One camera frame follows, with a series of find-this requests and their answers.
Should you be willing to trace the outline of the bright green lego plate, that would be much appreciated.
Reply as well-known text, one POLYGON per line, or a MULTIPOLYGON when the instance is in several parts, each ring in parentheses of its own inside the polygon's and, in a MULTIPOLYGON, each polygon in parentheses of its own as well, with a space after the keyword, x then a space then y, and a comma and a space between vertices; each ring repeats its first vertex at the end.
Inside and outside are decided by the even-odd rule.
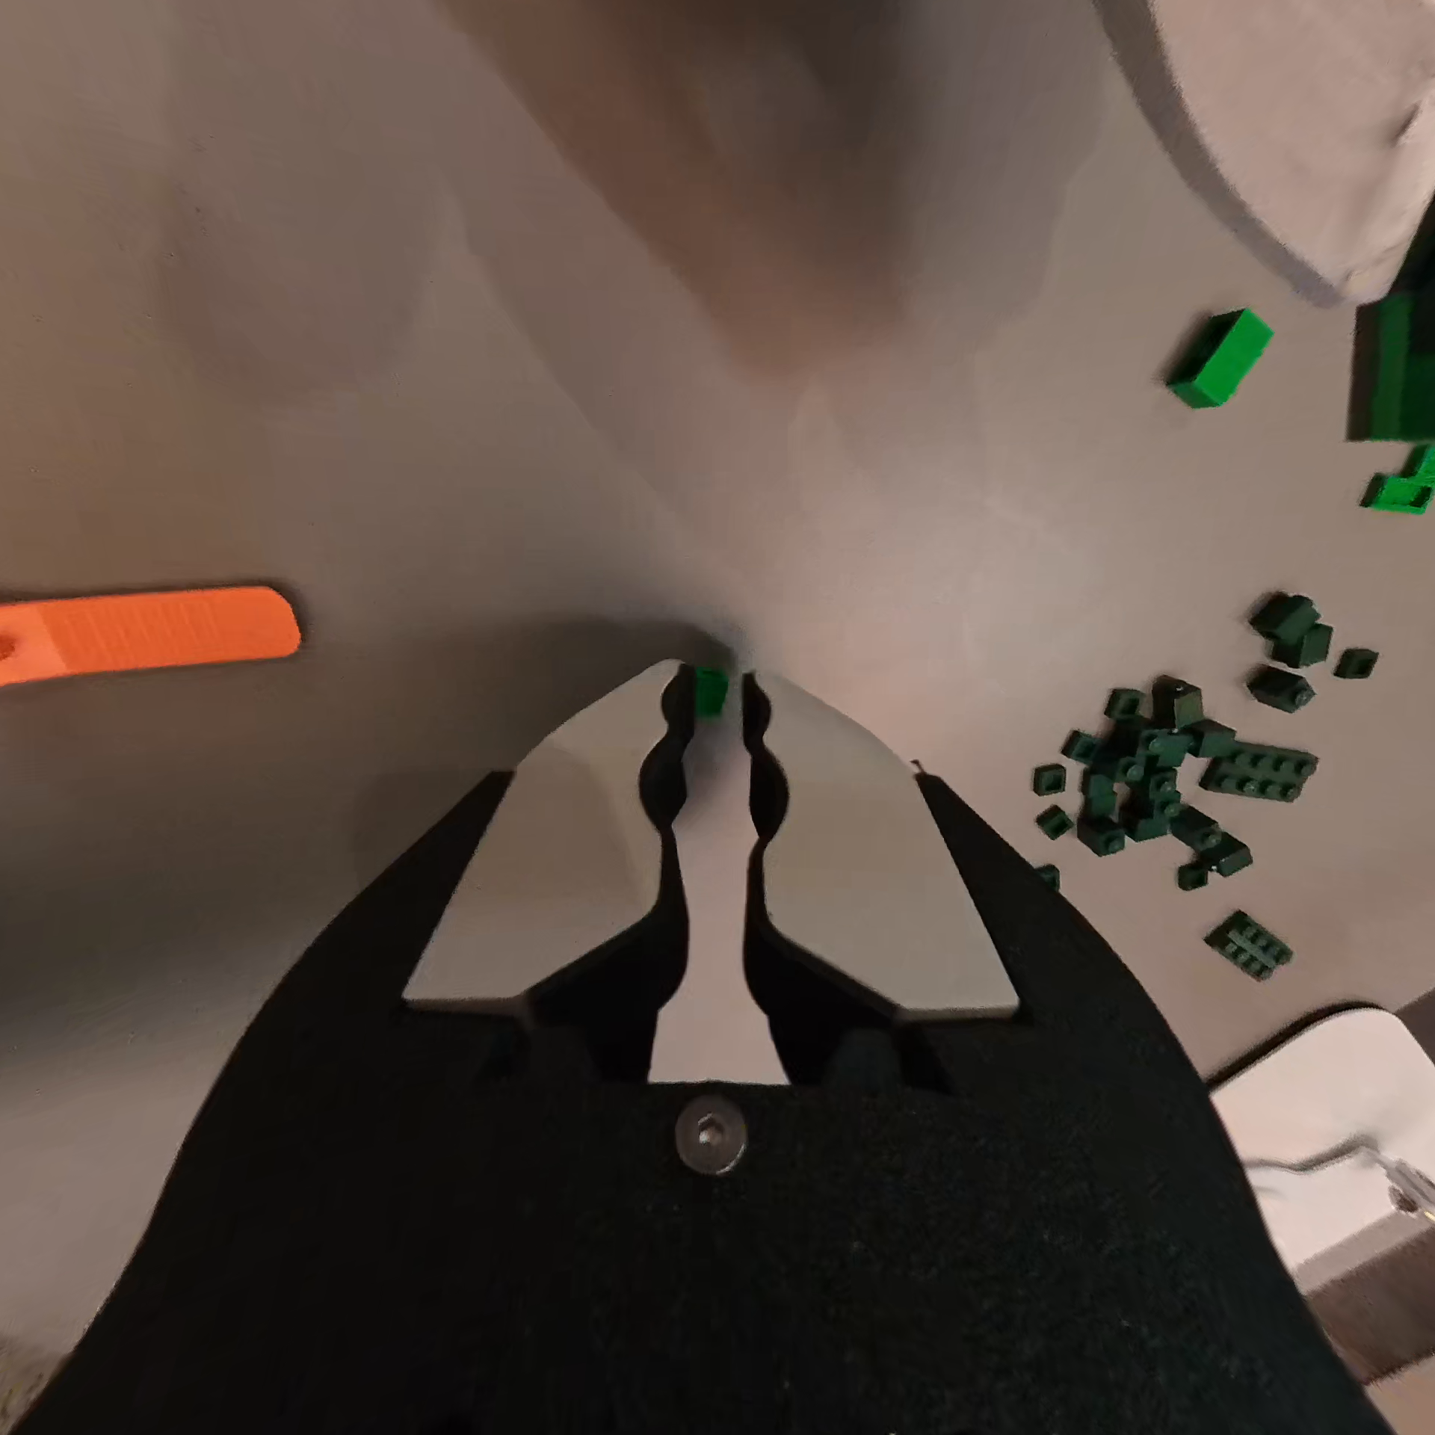
POLYGON ((1359 506, 1387 514, 1424 514, 1433 501, 1433 444, 1416 444, 1399 472, 1375 473, 1359 506))

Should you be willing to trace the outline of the white book stand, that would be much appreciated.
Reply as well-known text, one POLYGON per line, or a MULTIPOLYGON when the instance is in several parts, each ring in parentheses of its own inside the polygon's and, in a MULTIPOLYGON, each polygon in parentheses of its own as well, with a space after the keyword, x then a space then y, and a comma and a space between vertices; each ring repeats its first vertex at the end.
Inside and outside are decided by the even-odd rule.
POLYGON ((1301 1292, 1431 1234, 1433 1064, 1397 1015, 1322 1017, 1211 1102, 1301 1292))

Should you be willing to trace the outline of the orange brick separator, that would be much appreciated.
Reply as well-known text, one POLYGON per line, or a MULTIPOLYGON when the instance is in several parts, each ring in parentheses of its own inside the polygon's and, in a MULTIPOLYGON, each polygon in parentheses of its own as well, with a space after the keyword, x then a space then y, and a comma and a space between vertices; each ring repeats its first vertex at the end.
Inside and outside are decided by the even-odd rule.
POLYGON ((218 586, 1 607, 1 685, 287 658, 298 620, 269 586, 218 586))

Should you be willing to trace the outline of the dark green lego plate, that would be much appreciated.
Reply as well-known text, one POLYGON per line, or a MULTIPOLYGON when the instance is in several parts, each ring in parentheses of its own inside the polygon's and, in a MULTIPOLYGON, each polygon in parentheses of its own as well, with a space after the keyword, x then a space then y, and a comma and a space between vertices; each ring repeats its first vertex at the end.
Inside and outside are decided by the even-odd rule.
POLYGON ((1252 981, 1269 981, 1294 959, 1288 943, 1241 909, 1216 923, 1202 941, 1252 981))

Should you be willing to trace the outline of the pile of dark green lego pieces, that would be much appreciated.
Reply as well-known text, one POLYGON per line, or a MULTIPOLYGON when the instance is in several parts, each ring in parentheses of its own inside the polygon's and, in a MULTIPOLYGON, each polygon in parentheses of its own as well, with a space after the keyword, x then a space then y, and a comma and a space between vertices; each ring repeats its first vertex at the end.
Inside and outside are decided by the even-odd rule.
MULTIPOLYGON (((1247 624, 1265 660, 1248 673, 1245 690, 1276 713, 1296 714, 1312 704, 1308 670, 1325 666, 1334 678, 1356 682, 1370 678, 1380 658, 1370 648, 1334 651, 1334 629, 1308 596, 1274 591, 1247 624)), ((1159 675, 1146 690, 1112 689, 1103 719, 1101 733, 1072 730, 1060 760, 1033 769, 1035 796, 1055 800, 1072 784, 1079 798, 1074 812, 1050 803, 1033 825, 1050 841, 1074 836, 1095 856, 1170 837, 1183 851, 1175 873, 1182 892, 1252 866, 1248 844, 1185 796, 1189 766, 1199 766, 1202 795, 1271 805, 1294 803, 1318 767, 1308 750, 1252 742, 1216 721, 1202 690, 1173 675, 1159 675)))

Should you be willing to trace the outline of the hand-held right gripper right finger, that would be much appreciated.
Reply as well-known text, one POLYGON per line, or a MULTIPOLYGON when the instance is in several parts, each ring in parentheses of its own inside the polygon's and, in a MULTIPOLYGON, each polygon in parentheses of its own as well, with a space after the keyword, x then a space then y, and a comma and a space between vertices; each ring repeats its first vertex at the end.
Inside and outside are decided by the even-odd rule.
POLYGON ((1011 1018, 1016 989, 908 762, 767 672, 744 673, 743 723, 760 1005, 775 1012, 782 964, 879 1018, 1011 1018))

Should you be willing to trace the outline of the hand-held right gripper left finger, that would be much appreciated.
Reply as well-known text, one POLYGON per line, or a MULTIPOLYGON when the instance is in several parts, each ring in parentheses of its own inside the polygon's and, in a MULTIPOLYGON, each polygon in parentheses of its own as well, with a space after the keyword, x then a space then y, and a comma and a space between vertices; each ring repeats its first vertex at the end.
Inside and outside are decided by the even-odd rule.
POLYGON ((693 682, 661 660, 524 755, 406 982, 410 1008, 527 1015, 652 916, 688 798, 693 682))

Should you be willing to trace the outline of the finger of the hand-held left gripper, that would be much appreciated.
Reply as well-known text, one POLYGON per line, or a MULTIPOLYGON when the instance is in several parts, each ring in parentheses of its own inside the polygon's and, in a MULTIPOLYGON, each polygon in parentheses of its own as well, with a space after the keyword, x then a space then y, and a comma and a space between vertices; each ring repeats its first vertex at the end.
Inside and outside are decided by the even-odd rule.
POLYGON ((1385 297, 1433 190, 1433 4, 1101 2, 1187 186, 1300 296, 1385 297))

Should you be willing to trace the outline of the green and white lego assembly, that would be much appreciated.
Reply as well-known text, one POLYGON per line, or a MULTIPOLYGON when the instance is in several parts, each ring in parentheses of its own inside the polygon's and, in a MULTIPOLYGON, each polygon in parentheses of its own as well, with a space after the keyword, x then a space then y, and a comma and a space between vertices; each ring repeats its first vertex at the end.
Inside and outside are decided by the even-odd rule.
POLYGON ((1346 438, 1433 441, 1433 282, 1361 304, 1346 438))

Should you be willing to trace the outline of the long bright green lego brick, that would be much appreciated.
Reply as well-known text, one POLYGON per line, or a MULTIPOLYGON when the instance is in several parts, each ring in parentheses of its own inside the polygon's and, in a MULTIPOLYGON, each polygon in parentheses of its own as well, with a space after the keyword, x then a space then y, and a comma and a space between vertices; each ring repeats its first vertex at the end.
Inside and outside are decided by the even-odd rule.
POLYGON ((1252 309, 1214 315, 1177 357, 1165 388, 1189 408, 1223 407, 1264 357, 1272 335, 1252 309))

